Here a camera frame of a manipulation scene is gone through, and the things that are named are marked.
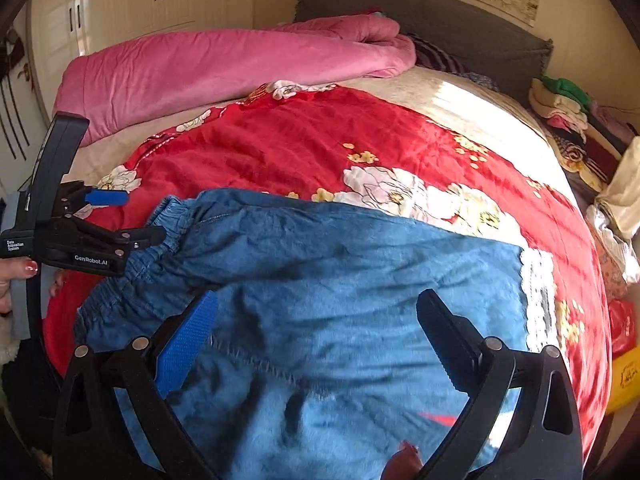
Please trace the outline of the left hand red nails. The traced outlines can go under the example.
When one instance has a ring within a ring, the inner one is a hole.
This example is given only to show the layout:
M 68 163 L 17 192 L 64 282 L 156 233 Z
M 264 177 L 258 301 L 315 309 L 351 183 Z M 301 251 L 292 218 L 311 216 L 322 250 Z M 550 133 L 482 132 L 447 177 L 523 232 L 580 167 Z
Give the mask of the left hand red nails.
M 0 261 L 0 311 L 2 316 L 8 315 L 12 311 L 12 283 L 33 278 L 37 271 L 38 264 L 29 258 L 2 259 Z

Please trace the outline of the right hand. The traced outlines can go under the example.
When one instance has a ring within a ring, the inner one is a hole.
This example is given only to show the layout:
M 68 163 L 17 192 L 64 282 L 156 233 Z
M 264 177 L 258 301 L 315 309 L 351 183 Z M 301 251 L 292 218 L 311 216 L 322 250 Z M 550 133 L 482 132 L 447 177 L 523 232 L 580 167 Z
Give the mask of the right hand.
M 414 480 L 422 466 L 419 449 L 412 443 L 403 440 L 398 451 L 385 465 L 381 480 Z

